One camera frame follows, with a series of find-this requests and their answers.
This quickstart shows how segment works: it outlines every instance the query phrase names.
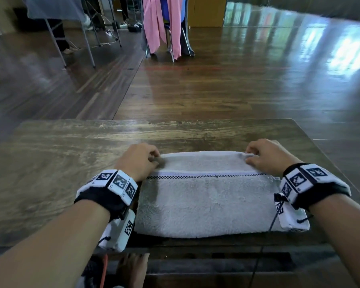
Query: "forearm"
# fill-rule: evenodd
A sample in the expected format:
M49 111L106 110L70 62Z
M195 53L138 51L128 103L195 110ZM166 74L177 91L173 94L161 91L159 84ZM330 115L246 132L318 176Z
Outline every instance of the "forearm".
M73 287L110 218L82 200L0 257L0 287Z
M312 205L309 211L360 286L360 205L335 194Z

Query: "bare foot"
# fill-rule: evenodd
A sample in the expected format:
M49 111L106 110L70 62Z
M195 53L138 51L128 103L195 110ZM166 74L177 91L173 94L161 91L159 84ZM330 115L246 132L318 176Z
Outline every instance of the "bare foot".
M70 50L69 48L66 48L62 51L63 54L73 54L73 51Z
M147 274L149 254L126 254L116 270L117 279L124 288L142 288Z

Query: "table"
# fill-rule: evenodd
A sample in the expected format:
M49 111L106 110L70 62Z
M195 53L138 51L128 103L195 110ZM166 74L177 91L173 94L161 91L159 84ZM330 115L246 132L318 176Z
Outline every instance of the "table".
M27 121L0 145L0 247L10 247L71 206L76 190L112 167L128 145L148 142L164 153L244 151L251 140L276 139L294 155L350 182L292 119L155 121ZM353 199L360 193L352 188ZM170 239L133 233L128 250L156 252L278 252L327 250L314 219L305 233L255 233Z

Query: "person's right arm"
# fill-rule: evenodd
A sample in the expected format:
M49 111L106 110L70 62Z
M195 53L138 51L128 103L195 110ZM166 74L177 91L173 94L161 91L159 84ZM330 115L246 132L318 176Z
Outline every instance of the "person's right arm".
M250 142L246 152L258 155L247 158L247 164L277 177L282 177L289 166L302 162L278 142L267 139ZM309 211L360 286L360 205L346 195L335 194L311 205Z

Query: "person's left arm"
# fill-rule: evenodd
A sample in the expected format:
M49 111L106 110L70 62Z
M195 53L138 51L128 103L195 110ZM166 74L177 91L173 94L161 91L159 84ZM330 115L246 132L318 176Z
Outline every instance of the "person's left arm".
M153 145L132 145L115 168L136 182L157 167ZM0 287L73 287L81 276L110 219L101 205L81 200L41 230L0 256Z

